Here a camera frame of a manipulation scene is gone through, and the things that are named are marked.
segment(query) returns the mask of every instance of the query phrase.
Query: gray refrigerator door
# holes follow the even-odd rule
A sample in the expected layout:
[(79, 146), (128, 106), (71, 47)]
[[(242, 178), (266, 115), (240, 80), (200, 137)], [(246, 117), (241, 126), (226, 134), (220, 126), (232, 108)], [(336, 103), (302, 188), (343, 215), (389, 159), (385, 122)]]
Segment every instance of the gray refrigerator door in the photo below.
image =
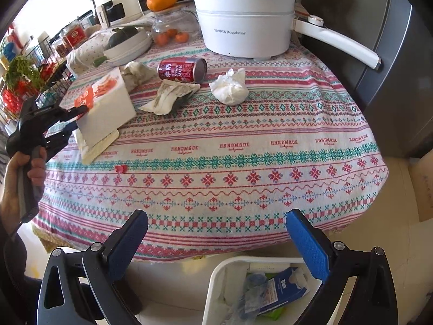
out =
[(302, 0), (326, 26), (373, 49), (377, 72), (305, 38), (358, 103), (383, 155), (422, 156), (433, 147), (433, 38), (408, 0)]

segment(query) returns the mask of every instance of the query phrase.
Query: screw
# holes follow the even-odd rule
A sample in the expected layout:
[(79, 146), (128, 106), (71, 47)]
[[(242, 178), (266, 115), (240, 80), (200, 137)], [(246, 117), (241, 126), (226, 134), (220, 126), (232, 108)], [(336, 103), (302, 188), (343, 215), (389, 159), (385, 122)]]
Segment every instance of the screw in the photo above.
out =
[(97, 252), (99, 249), (101, 249), (102, 248), (102, 244), (101, 243), (99, 243), (99, 242), (96, 242), (96, 243), (93, 243), (91, 246), (90, 246), (90, 250), (92, 250), (92, 251), (94, 251), (94, 252)]
[(383, 255), (384, 251), (381, 247), (375, 247), (375, 253), (377, 255)]
[(51, 253), (52, 256), (59, 256), (60, 254), (61, 254), (60, 248), (54, 249), (53, 252)]
[(334, 242), (334, 248), (338, 251), (342, 251), (345, 247), (343, 242)]

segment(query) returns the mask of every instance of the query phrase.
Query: table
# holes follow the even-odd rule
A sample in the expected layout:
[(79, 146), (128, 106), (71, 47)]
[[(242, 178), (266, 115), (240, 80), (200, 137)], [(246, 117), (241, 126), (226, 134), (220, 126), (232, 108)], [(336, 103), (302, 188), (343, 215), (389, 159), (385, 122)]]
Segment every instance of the table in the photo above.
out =
[[(287, 241), (292, 208), (329, 230), (371, 205), (388, 169), (369, 125), (333, 73), (297, 41), (262, 62), (215, 54), (201, 39), (153, 47), (140, 61), (155, 69), (179, 56), (206, 59), (200, 91), (173, 116), (138, 112), (90, 166), (71, 138), (47, 164), (38, 236), (85, 249), (143, 209), (149, 231), (135, 258), (173, 261)], [(208, 86), (231, 67), (246, 69), (250, 90), (237, 106), (219, 103)], [(73, 106), (109, 69), (83, 74), (61, 105)], [(134, 105), (154, 98), (160, 83), (138, 87)], [(115, 172), (120, 164), (126, 173)]]

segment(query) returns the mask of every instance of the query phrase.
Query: jar with red label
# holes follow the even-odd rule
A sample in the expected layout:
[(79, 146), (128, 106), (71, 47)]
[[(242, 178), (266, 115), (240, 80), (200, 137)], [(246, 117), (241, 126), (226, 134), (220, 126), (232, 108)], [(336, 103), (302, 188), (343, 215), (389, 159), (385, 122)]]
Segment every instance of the jar with red label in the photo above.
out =
[(63, 41), (63, 45), (64, 45), (64, 47), (66, 48), (66, 51), (68, 52), (68, 53), (70, 53), (71, 51), (72, 51), (72, 46), (71, 46), (71, 44), (69, 44), (69, 42), (68, 42), (68, 39), (66, 39), (66, 34), (65, 34), (65, 32), (61, 32), (60, 33), (60, 37), (61, 37), (61, 39), (62, 39), (62, 41)]
[(66, 40), (74, 49), (78, 49), (87, 40), (83, 26), (77, 19), (65, 27), (63, 31)]
[(56, 51), (57, 58), (59, 59), (66, 57), (66, 55), (68, 54), (68, 50), (66, 50), (62, 39), (57, 39), (51, 47)]

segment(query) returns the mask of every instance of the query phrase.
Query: floor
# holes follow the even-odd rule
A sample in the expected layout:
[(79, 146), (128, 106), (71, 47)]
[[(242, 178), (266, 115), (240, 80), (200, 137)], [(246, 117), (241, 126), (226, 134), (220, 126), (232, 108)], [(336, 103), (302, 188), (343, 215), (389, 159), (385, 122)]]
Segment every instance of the floor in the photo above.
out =
[[(376, 201), (358, 220), (340, 233), (330, 234), (351, 249), (369, 251), (381, 246), (388, 258), (397, 293), (399, 324), (407, 324), (424, 307), (433, 290), (433, 219), (418, 222), (416, 200), (408, 172), (408, 162), (386, 158), (389, 178)], [(49, 255), (29, 226), (19, 231), (27, 245), (26, 273), (42, 277)], [(258, 256), (298, 256), (291, 243), (257, 249)], [(200, 324), (211, 272), (226, 255), (170, 264), (132, 263), (127, 277), (146, 305), (138, 316), (142, 324)], [(336, 322), (345, 308), (354, 280), (343, 293)], [(185, 290), (182, 294), (173, 290)], [(166, 311), (165, 305), (173, 306)]]

